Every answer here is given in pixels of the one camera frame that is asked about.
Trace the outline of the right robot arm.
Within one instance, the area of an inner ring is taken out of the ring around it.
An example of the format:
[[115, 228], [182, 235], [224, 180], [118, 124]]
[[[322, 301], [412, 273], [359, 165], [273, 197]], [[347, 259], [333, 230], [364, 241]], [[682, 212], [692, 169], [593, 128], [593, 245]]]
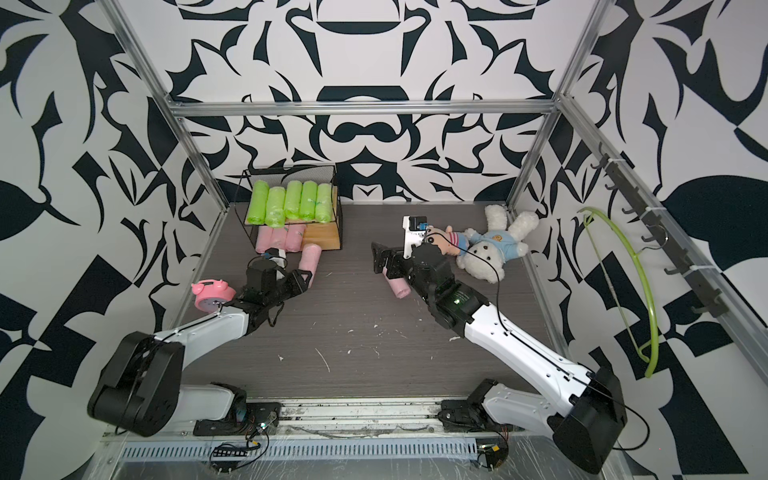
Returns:
[[583, 471], [602, 470], [628, 421], [620, 381], [610, 369], [592, 371], [516, 326], [457, 280], [434, 245], [404, 252], [374, 242], [371, 250], [375, 273], [406, 280], [439, 325], [493, 354], [536, 390], [524, 394], [485, 383], [469, 402], [471, 415], [547, 436]]

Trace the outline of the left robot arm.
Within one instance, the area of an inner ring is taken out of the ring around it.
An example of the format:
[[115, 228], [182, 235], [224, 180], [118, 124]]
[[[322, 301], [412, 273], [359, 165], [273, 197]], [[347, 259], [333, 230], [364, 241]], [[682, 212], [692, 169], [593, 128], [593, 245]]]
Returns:
[[102, 369], [87, 403], [90, 418], [116, 430], [150, 437], [192, 422], [202, 436], [254, 431], [255, 412], [243, 389], [223, 384], [185, 385], [184, 370], [213, 350], [274, 325], [287, 300], [306, 292], [312, 269], [286, 270], [252, 260], [246, 283], [206, 316], [174, 329], [126, 335]]

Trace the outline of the cartoon boy plush doll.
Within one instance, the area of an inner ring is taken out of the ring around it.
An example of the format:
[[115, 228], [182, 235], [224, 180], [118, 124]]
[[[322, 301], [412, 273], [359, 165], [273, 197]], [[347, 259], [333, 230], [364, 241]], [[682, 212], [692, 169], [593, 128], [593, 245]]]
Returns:
[[445, 230], [432, 225], [428, 226], [424, 240], [426, 243], [437, 246], [441, 253], [447, 256], [462, 256], [469, 248], [467, 236], [462, 232], [454, 231], [451, 226]]

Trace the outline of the pink alarm clock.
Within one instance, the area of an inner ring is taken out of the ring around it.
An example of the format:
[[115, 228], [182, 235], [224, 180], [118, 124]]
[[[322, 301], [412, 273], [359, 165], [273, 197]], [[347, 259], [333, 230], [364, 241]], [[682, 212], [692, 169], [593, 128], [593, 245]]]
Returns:
[[236, 291], [224, 280], [201, 280], [191, 285], [194, 306], [205, 313], [217, 312], [235, 297]]

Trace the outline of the white teddy bear plush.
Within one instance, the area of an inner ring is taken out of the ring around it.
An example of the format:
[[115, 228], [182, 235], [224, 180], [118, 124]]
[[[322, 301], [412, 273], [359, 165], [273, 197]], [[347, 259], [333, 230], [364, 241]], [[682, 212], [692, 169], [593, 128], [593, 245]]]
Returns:
[[487, 205], [484, 209], [487, 231], [467, 229], [466, 252], [457, 259], [457, 266], [472, 277], [497, 284], [504, 278], [504, 265], [524, 257], [529, 247], [525, 238], [539, 225], [535, 213], [522, 212], [509, 223], [508, 211], [502, 205]]

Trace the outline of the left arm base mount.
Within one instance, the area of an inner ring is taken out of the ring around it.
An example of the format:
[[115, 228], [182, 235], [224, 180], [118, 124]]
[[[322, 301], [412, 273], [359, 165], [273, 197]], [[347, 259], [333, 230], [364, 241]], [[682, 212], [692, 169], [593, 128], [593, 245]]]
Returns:
[[279, 425], [280, 402], [234, 404], [221, 420], [199, 420], [193, 428], [197, 437], [256, 436], [270, 433]]

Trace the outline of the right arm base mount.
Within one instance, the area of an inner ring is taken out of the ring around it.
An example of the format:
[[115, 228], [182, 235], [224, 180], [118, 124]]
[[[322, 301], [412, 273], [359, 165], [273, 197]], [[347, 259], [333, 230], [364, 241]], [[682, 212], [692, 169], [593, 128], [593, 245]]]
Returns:
[[443, 400], [437, 419], [447, 431], [512, 433], [523, 431], [513, 424], [501, 424], [493, 420], [478, 403], [469, 400]]

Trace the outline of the black wall hook rail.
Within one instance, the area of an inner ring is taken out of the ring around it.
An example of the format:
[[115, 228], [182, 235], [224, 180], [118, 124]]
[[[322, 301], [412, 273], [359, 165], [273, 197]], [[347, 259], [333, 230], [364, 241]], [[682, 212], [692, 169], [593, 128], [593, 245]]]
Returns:
[[729, 307], [721, 299], [722, 291], [705, 278], [702, 273], [703, 265], [696, 265], [690, 256], [690, 250], [685, 248], [677, 236], [671, 231], [671, 224], [665, 221], [662, 213], [665, 207], [655, 206], [644, 197], [644, 190], [637, 181], [633, 181], [622, 171], [620, 165], [623, 158], [611, 158], [602, 152], [599, 145], [600, 159], [593, 169], [604, 170], [612, 184], [606, 187], [609, 191], [619, 192], [628, 202], [628, 208], [622, 212], [636, 218], [648, 231], [648, 236], [642, 238], [644, 250], [660, 250], [671, 261], [671, 267], [665, 267], [668, 276], [681, 276], [688, 284], [699, 306], [693, 306], [697, 314], [708, 313], [718, 318], [730, 312]]

